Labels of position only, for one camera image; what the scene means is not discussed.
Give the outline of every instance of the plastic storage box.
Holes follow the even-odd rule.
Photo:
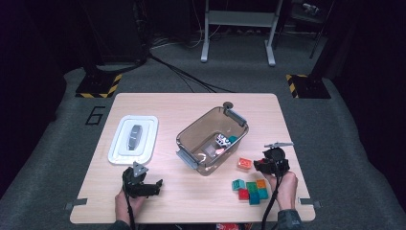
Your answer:
[[[247,122],[232,108],[232,103],[213,108],[176,137],[177,155],[202,175],[214,172],[248,133]]]

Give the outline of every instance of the sleeve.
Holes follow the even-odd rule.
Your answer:
[[[122,220],[116,220],[108,230],[131,230],[131,228]]]
[[[304,229],[298,211],[294,209],[281,210],[278,212],[278,229]]]

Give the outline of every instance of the yellow and black tape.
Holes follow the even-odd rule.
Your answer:
[[[108,91],[105,92],[82,92],[77,93],[76,97],[79,98],[111,98],[114,95],[114,92],[117,90],[120,80],[122,79],[122,75],[118,75],[112,82],[111,87]]]
[[[299,98],[298,90],[296,89],[295,83],[293,82],[293,78],[295,77],[307,78],[307,75],[286,75],[287,83],[289,84],[289,89],[292,97]]]

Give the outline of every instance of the orange block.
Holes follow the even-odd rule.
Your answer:
[[[249,169],[251,169],[252,165],[253,165],[253,163],[251,160],[239,157],[239,159],[238,159],[239,168],[242,168],[244,170],[249,170]]]
[[[257,180],[257,187],[259,189],[266,189],[265,179],[258,179]]]

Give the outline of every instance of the hand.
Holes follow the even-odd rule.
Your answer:
[[[129,203],[131,205],[134,218],[140,213],[145,199],[145,196],[138,196],[136,198],[133,198],[131,196],[129,197]],[[128,206],[125,200],[123,189],[121,189],[120,192],[116,195],[116,220],[122,220],[126,222],[128,226],[130,226]]]
[[[277,177],[271,174],[263,173],[263,176],[271,184],[272,191],[277,187]],[[295,209],[296,189],[298,188],[298,178],[293,172],[287,172],[278,189],[277,201],[280,210]]]

